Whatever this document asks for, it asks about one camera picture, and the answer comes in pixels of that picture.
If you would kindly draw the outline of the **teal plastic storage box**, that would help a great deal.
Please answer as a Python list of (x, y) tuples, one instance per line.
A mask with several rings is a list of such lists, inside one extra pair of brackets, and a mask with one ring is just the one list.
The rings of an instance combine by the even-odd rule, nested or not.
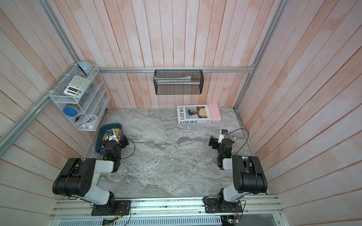
[(97, 139), (96, 139), (95, 148), (94, 148), (94, 151), (96, 153), (104, 155), (104, 153), (102, 152), (103, 138), (104, 138), (104, 135), (106, 134), (106, 131), (108, 131), (110, 129), (122, 129), (122, 125), (120, 123), (110, 123), (110, 124), (105, 124), (102, 127), (100, 127), (99, 133), (98, 133)]

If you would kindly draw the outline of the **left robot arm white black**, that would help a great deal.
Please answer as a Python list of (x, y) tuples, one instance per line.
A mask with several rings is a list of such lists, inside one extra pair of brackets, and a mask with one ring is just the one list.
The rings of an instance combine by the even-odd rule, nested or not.
[(103, 159), (70, 158), (55, 179), (52, 191), (56, 195), (76, 197), (92, 204), (92, 215), (112, 215), (119, 211), (120, 205), (114, 193), (92, 183), (94, 174), (115, 173), (121, 164), (121, 149), (129, 145), (129, 139), (122, 136), (103, 143)]

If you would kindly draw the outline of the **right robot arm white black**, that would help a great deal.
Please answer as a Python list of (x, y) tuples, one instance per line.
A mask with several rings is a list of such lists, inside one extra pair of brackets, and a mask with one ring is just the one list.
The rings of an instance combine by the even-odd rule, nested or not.
[(257, 195), (268, 189), (267, 179), (260, 160), (256, 156), (232, 154), (234, 141), (225, 135), (209, 139), (209, 146), (217, 150), (216, 163), (219, 169), (232, 172), (233, 182), (218, 193), (218, 206), (235, 204), (247, 193)]

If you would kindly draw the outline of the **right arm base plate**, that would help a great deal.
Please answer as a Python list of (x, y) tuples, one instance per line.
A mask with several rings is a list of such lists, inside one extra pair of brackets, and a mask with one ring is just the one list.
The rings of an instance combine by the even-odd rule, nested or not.
[(208, 196), (202, 199), (206, 213), (242, 213), (243, 206), (240, 203), (220, 201)]

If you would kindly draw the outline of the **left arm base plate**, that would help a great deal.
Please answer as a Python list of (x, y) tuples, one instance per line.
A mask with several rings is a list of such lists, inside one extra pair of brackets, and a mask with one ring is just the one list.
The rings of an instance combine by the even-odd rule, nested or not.
[(106, 205), (94, 205), (91, 216), (128, 216), (130, 214), (131, 201), (112, 201)]

